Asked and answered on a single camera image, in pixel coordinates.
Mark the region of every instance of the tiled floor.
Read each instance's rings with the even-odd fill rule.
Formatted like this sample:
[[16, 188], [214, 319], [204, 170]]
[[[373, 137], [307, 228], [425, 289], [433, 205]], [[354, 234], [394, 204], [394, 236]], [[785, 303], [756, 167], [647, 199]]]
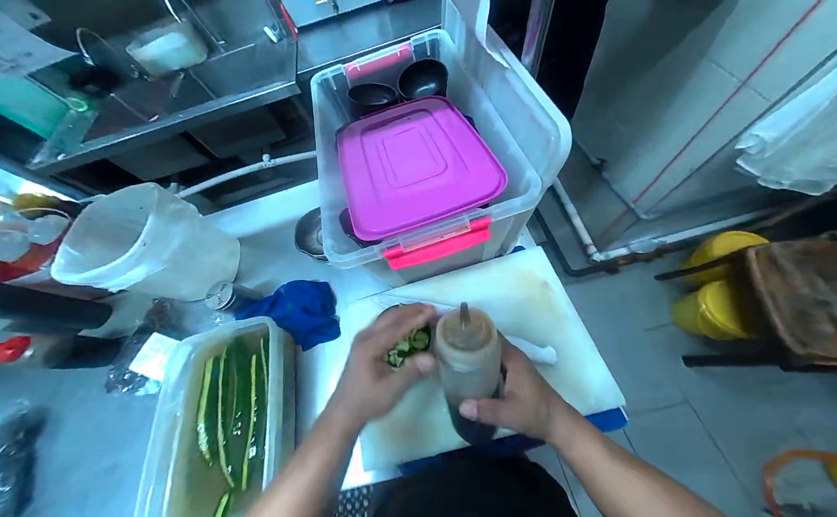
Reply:
[[[798, 448], [837, 451], [837, 373], [685, 368], [683, 353], [712, 348], [669, 323], [670, 304], [686, 288], [652, 279], [682, 257], [631, 265], [613, 276], [564, 278], [626, 396], [630, 422], [610, 437], [726, 515], [763, 515], [760, 469], [767, 459]], [[552, 448], [529, 456], [566, 487], [581, 517], [600, 515]]]

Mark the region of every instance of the white bucket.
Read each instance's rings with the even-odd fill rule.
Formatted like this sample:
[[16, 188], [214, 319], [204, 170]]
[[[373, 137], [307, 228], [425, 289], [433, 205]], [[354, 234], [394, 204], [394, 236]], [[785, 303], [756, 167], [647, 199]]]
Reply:
[[191, 301], [237, 276], [240, 243], [156, 183], [100, 198], [74, 220], [52, 277]]

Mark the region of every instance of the hand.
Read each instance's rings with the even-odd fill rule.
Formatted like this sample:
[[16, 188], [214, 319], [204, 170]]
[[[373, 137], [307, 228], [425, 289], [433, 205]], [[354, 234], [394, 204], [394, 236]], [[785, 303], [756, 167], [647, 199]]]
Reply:
[[361, 427], [393, 409], [414, 383], [434, 372], [434, 356], [417, 353], [394, 369], [386, 353], [413, 329], [434, 317], [434, 307], [424, 303], [402, 305], [384, 311], [355, 336], [349, 359], [327, 405], [327, 412]]
[[464, 400], [460, 414], [550, 441], [555, 416], [570, 406], [543, 380], [527, 356], [506, 339], [501, 342], [501, 363], [508, 371], [504, 396]]

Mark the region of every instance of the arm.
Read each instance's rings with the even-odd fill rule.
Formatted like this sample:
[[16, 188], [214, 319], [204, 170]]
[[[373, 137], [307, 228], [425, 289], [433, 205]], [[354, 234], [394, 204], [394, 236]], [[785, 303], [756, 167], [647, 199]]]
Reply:
[[407, 389], [434, 371], [434, 358], [428, 353], [410, 357], [397, 370], [384, 360], [394, 344], [433, 316], [434, 308], [428, 305], [398, 307], [385, 311], [356, 335], [326, 409], [249, 517], [315, 517], [324, 513], [339, 493], [351, 449], [364, 424], [386, 415]]
[[502, 362], [508, 371], [505, 396], [465, 400], [460, 405], [464, 417], [547, 441], [572, 467], [604, 515], [721, 517], [688, 488], [604, 436], [506, 342]]

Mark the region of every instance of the sauce bottle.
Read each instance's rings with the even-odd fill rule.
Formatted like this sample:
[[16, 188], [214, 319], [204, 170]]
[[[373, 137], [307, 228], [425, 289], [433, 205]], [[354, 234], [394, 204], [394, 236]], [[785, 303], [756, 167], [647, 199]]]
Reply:
[[468, 420], [458, 408], [468, 398], [501, 397], [501, 340], [492, 319], [461, 303], [435, 327], [434, 352], [453, 429], [473, 445], [491, 440], [495, 426]]

